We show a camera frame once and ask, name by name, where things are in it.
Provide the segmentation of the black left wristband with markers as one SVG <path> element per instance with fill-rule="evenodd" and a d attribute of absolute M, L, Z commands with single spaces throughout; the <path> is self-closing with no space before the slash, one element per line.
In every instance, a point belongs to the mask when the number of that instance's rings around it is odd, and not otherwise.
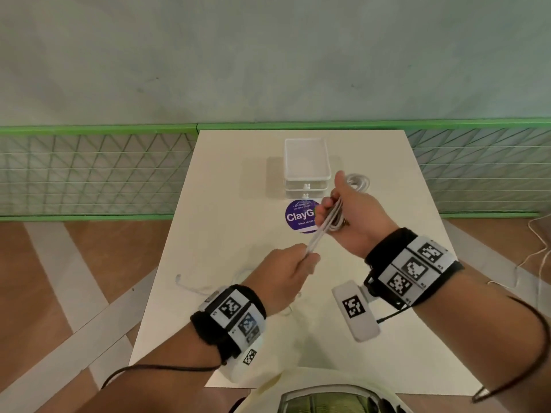
<path fill-rule="evenodd" d="M 267 313 L 258 295 L 244 285 L 214 291 L 191 315 L 190 321 L 206 344 L 215 346 L 223 365 L 245 356 L 249 365 L 257 350 L 253 344 L 265 331 Z"/>

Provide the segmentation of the white plastic drawer box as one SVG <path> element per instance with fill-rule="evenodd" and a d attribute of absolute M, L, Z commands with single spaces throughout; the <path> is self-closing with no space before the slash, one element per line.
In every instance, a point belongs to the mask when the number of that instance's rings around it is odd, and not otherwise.
<path fill-rule="evenodd" d="M 285 139 L 283 170 L 287 198 L 307 200 L 322 197 L 332 179 L 326 140 Z"/>

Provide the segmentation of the person's right hand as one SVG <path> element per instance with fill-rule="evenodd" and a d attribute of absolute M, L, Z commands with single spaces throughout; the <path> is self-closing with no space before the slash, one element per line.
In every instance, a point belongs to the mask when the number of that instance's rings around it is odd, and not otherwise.
<path fill-rule="evenodd" d="M 350 196 L 339 199 L 342 200 L 342 215 L 348 223 L 329 234 L 352 255 L 365 259 L 382 240 L 399 229 L 370 194 L 360 193 L 350 186 Z M 332 191 L 315 208 L 315 224 L 318 227 L 339 199 L 333 198 Z"/>

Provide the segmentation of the black wristband with markers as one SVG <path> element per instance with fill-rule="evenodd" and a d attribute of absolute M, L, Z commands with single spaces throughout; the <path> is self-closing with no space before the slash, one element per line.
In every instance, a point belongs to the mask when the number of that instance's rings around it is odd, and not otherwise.
<path fill-rule="evenodd" d="M 191 315 L 190 321 L 206 344 L 215 346 L 223 365 L 245 356 L 249 365 L 257 350 L 253 344 L 265 331 L 267 313 L 258 295 L 244 285 L 214 291 Z"/>
<path fill-rule="evenodd" d="M 368 293 L 398 310 L 427 301 L 464 270 L 451 251 L 407 228 L 388 235 L 364 261 L 370 267 Z"/>

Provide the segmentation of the person's left forearm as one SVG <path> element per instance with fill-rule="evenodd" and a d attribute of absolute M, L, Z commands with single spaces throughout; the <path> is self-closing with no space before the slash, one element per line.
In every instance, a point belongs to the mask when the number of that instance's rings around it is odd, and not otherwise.
<path fill-rule="evenodd" d="M 185 413 L 221 365 L 192 324 L 119 373 L 76 413 Z"/>

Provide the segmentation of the person's left hand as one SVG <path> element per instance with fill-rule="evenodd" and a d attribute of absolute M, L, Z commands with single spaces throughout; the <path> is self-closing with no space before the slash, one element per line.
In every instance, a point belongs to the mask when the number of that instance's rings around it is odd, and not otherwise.
<path fill-rule="evenodd" d="M 285 280 L 277 271 L 276 250 L 272 250 L 258 267 L 242 282 L 259 298 L 267 317 L 286 309 L 305 284 L 305 279 Z"/>

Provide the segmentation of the black right wristband with markers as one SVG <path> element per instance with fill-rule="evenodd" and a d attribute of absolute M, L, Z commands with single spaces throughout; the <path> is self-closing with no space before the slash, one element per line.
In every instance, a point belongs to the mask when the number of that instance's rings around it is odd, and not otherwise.
<path fill-rule="evenodd" d="M 407 228 L 388 235 L 364 261 L 370 267 L 368 293 L 398 310 L 427 301 L 464 270 L 451 251 Z"/>

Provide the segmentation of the purple round sticker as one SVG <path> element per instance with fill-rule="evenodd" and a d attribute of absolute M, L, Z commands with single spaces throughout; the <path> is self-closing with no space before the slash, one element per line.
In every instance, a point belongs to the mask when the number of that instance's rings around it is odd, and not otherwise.
<path fill-rule="evenodd" d="M 318 205 L 317 201 L 311 199 L 293 200 L 286 208 L 286 223 L 299 233 L 316 232 L 318 227 L 315 224 L 315 208 Z"/>

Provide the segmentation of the person's right forearm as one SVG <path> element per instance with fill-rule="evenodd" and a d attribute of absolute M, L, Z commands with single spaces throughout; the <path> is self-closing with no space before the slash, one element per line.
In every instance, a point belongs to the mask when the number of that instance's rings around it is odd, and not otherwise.
<path fill-rule="evenodd" d="M 551 319 L 471 266 L 413 311 L 510 413 L 551 413 Z"/>

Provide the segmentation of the white headset visor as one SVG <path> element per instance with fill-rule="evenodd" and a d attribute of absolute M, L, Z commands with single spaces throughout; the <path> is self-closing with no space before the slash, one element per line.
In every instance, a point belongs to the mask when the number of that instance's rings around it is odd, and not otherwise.
<path fill-rule="evenodd" d="M 413 413 L 381 383 L 333 369 L 298 367 L 252 390 L 230 413 Z"/>

